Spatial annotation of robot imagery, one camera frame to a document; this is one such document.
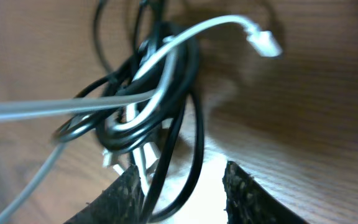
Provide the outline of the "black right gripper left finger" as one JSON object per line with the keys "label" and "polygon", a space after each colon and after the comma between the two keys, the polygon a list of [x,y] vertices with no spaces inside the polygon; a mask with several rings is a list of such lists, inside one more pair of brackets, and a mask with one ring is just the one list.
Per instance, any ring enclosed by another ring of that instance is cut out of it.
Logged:
{"label": "black right gripper left finger", "polygon": [[139,170],[137,166],[130,166],[65,224],[138,223],[143,199]]}

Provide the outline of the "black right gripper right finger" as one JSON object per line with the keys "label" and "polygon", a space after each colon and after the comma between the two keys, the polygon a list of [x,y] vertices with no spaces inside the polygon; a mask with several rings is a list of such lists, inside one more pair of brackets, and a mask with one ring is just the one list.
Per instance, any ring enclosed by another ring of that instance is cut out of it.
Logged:
{"label": "black right gripper right finger", "polygon": [[306,223],[271,196],[250,174],[228,161],[223,177],[228,224]]}

